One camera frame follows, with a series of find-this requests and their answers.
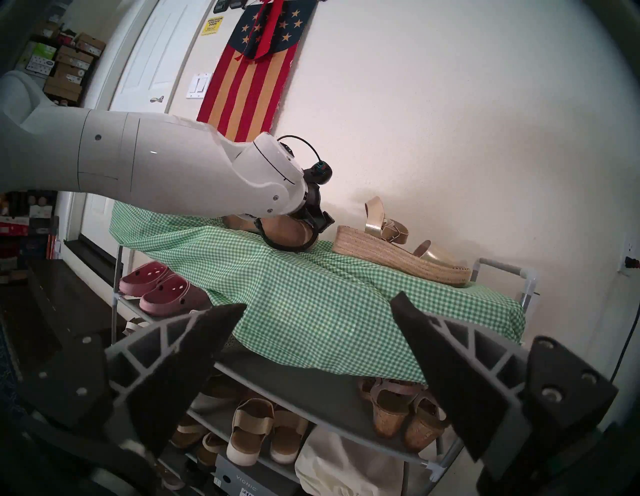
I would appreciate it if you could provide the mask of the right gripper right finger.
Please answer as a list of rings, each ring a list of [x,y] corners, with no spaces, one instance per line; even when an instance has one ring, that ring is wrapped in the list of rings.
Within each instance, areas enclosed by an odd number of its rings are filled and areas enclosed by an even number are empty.
[[[423,312],[403,292],[390,307],[475,460],[551,456],[597,427],[618,395],[610,379],[552,337],[521,347],[478,324]]]

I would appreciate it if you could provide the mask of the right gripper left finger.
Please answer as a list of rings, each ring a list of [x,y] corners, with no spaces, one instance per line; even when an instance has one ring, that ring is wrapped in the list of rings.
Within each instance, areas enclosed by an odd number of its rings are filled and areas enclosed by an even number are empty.
[[[105,348],[99,334],[69,340],[19,384],[43,419],[32,436],[80,457],[157,457],[213,373],[246,305],[155,322]]]

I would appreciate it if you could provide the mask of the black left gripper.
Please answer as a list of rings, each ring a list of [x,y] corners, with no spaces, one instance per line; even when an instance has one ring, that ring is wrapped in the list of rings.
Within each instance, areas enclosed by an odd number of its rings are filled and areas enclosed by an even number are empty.
[[[303,170],[303,180],[306,185],[306,193],[303,204],[289,216],[295,220],[307,223],[314,234],[323,233],[335,221],[321,208],[321,195],[319,187],[328,183],[333,171],[324,161],[316,162],[311,168]]]

